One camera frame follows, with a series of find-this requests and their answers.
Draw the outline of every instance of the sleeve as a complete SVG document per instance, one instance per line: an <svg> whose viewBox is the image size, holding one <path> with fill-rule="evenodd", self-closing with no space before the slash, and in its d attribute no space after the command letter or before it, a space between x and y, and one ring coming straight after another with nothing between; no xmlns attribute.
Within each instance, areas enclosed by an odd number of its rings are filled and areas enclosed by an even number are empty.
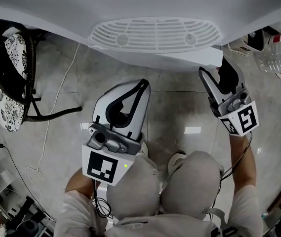
<svg viewBox="0 0 281 237"><path fill-rule="evenodd" d="M234 196L229 213L228 228L237 229L245 237L261 237L263 221L261 218L256 188L247 185Z"/></svg>
<svg viewBox="0 0 281 237"><path fill-rule="evenodd" d="M55 237L90 237L90 201L78 191L65 194Z"/></svg>

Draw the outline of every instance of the white vent grille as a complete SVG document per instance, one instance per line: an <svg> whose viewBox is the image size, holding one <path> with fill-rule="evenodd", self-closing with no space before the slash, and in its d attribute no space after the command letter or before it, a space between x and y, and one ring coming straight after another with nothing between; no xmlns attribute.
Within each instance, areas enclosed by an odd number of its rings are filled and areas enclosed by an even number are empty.
<svg viewBox="0 0 281 237"><path fill-rule="evenodd" d="M210 21L178 17L129 18L97 24L90 40L102 48L142 53L194 51L221 40Z"/></svg>

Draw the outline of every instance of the cable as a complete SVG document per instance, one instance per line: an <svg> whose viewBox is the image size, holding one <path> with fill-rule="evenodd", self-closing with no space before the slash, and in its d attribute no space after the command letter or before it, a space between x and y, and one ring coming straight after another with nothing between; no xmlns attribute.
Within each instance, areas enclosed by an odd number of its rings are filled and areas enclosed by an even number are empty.
<svg viewBox="0 0 281 237"><path fill-rule="evenodd" d="M220 192L220 190L221 190L221 182L224 181L226 178L230 177L230 176L234 173L234 171L235 171L236 168L238 167L239 163L241 162L243 156L244 156L245 153L248 151L248 149L249 149L249 147L250 147L250 144L251 144L251 141L252 141L252 132L250 132L250 135L251 135L251 136L250 136L249 142L248 142L247 146L245 147L245 149L244 149L242 155L240 156L240 158L237 160L237 162L236 162L235 164L233 164L233 165L223 174L223 177L220 179L219 189L218 189L218 192L217 192L215 201L214 201L214 203L213 203L213 205L212 205L211 208L214 208L214 205L215 205L215 203L216 203L217 196L218 196L218 194L219 194L219 192Z"/></svg>
<svg viewBox="0 0 281 237"><path fill-rule="evenodd" d="M247 145L246 148L244 149L242 155L241 155L240 158L237 160L237 162L236 162L234 165L232 165L232 166L224 173L224 175L223 175L222 179L220 180L220 182L222 182L223 180L225 180L226 178L228 178L229 176L231 176L231 175L234 173L234 171L236 170L236 168L238 167L238 165L239 165L239 163L241 162L243 156L245 155L245 153L247 152L248 148L250 147L250 144L251 144L251 141L252 141L252 132L250 132L250 134L251 134L251 137L250 137L250 139L249 139L248 145ZM231 171L227 176L225 176L225 174L226 174L230 169L232 169L232 171Z"/></svg>
<svg viewBox="0 0 281 237"><path fill-rule="evenodd" d="M18 194L19 196L21 196L21 197L22 197L22 195L21 195L21 194L19 194L18 192L16 192L15 190L11 190L11 189L9 189L8 187L6 187L5 189L7 189L7 190L9 190L9 191L12 191L12 192L15 192L16 194Z"/></svg>
<svg viewBox="0 0 281 237"><path fill-rule="evenodd" d="M94 179L92 179L92 183L93 183L93 196L94 196L94 200L92 201L92 203L95 202L95 208L96 208L97 214L101 218L109 217L110 219L113 219L113 216L111 214L112 210L111 210L110 204L105 199L97 197L97 192L96 192L96 188L95 188L95 180ZM105 206L101 205L100 202L105 203L108 208L106 208Z"/></svg>
<svg viewBox="0 0 281 237"><path fill-rule="evenodd" d="M27 187L27 185L26 185L26 183L25 183L25 181L24 181L24 179L23 179L23 177L22 177L20 171L18 170L17 166L15 165L15 162L14 162L14 160L13 160L13 158L12 158L12 155L11 155L10 150L9 150L6 146L4 146L3 144L1 144L1 143L0 143L0 148L6 148L6 150L8 151L8 154L10 155L10 158L11 158L11 160L12 160L12 162L13 162L13 164L14 164L16 170L17 170L17 173L18 173L19 176L21 177L21 179L22 179L22 181L23 181L23 183L24 183L26 189L27 189L28 192L32 195L32 197L35 199L35 201L38 203L38 205L40 206L41 210L42 210L42 211L45 211L46 214L48 214L48 211L45 209L45 207L43 207L43 206L38 202L38 200L37 200L37 199L34 197L34 195L31 193L30 189ZM53 220L51 220L51 219L48 218L50 221L56 223L56 221L54 220L53 217L50 216L50 218L53 219Z"/></svg>
<svg viewBox="0 0 281 237"><path fill-rule="evenodd" d="M60 87L59 87L59 89L58 89L58 91L57 91L57 95L56 95L55 102L54 102L54 104L53 104L53 107L52 107L52 109L51 109L49 115L51 115L52 112L53 112L53 110L55 109L55 106L56 106L56 103L57 103L57 100L58 100L58 96L59 96L59 92L60 92L61 87L62 87L62 85L63 85L63 83L64 83L64 81L65 81L65 79L66 79L66 77L67 77L67 74L68 74L70 68L72 67L72 65L73 65L73 63L74 63L74 61L75 61L75 59L76 59L79 46L80 46L80 43L78 44L77 49L76 49L75 54L74 54L74 57L73 57L73 59L72 59L72 62L71 62L71 64L70 64L70 66L68 67L68 69L67 69L67 71L66 71L66 73L65 73L65 75L64 75L64 77L63 77L63 79L62 79L62 81L61 81ZM41 160L43 159L44 154L45 154L45 145L46 145L46 141L47 141L47 135L48 135L49 125L50 125L50 121L48 121L48 124L47 124L47 130L46 130L45 139L44 139L44 143L43 143L43 147L42 147L42 155L41 155L41 158L40 158L40 160L39 160L39 162L38 162L37 169L32 168L32 167L29 167L29 166L26 166L26 167L25 167L25 171L26 171L26 173L27 173L29 179L31 180L32 184L36 187L36 189L38 190L38 192L40 193L40 202L41 202L41 200L42 200L42 193L41 193L41 191L39 190L39 188L37 187L37 185L34 183L34 181L32 180L32 178L31 178L31 176L29 175L27 169L31 169L31 170L36 171L37 174L38 174L38 176L39 176L41 179L45 179L44 175L40 172L39 169L40 169Z"/></svg>

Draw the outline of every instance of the chair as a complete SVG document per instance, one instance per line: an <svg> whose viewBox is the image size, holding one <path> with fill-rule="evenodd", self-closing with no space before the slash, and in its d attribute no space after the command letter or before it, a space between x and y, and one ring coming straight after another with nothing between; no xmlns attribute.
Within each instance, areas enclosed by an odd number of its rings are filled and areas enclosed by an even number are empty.
<svg viewBox="0 0 281 237"><path fill-rule="evenodd" d="M19 32L5 38L3 33L12 27ZM33 94L36 93L35 48L42 33L41 30L27 30L21 24L0 20L0 124L10 132L17 131L25 121L48 121L82 110L82 107L76 107L46 116L40 114L36 102L41 98L34 98ZM34 45L36 35L40 38ZM37 116L28 115L31 103Z"/></svg>

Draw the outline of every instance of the white cable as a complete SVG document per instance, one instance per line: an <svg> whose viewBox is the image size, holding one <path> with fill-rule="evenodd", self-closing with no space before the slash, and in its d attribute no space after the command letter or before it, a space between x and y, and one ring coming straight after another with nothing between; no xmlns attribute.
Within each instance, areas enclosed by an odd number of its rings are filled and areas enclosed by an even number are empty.
<svg viewBox="0 0 281 237"><path fill-rule="evenodd" d="M9 190L9 191L15 192L15 193L18 194L20 197L22 197L22 195L19 194L18 192L14 191L14 190L11 190L11 189L9 189L8 187L6 187L6 189Z"/></svg>
<svg viewBox="0 0 281 237"><path fill-rule="evenodd" d="M70 68L72 67L72 65L73 65L73 63L74 63L74 61L75 61L75 59L76 59L79 46L80 46L80 43L78 44L77 49L76 49L76 52L75 52L75 55L74 55L74 57L73 57L73 59L72 59L72 62L71 62L69 68L67 69L67 71L66 71L66 73L65 73L65 75L64 75L64 77L63 77L63 79L62 79L62 81L61 81L60 87L59 87L59 89L58 89L58 91L57 91L55 103L54 103L54 105L53 105L53 107L52 107L52 109L51 109L49 115L51 115L52 112L53 112L53 110L55 109L55 106L56 106L56 103L57 103L57 100L58 100L58 96L59 96L59 92L60 92L60 90L61 90L61 87L62 87L63 83L65 82L65 79L66 79L66 77L67 77L67 74L68 74ZM25 167L25 171L26 171L26 173L27 173L29 179L31 180L32 184L36 187L36 189L38 190L38 192L40 193L40 205L39 205L39 206L40 206L42 209L43 209L43 208L45 209L45 207L43 207L43 206L41 205L42 193L40 192L40 190L39 190L39 188L37 187L37 185L33 182L31 176L30 176L29 173L27 172L27 169L35 170L35 171L37 171L37 174L38 174L38 176L40 176L41 179L44 179L44 178L45 178L44 175L39 171L39 168L40 168L41 160L42 160L42 158L43 158L43 156L44 156L44 154L45 154L45 145L46 145L46 141L47 141L47 134L48 134L48 130L49 130L49 124L50 124L50 121L48 120L47 130L46 130L45 139L44 139L44 143L43 143L43 147L42 147L42 155L41 155L41 158L40 158L40 160L39 160L37 169L32 168L32 167L29 167L29 166L26 166L26 167Z"/></svg>

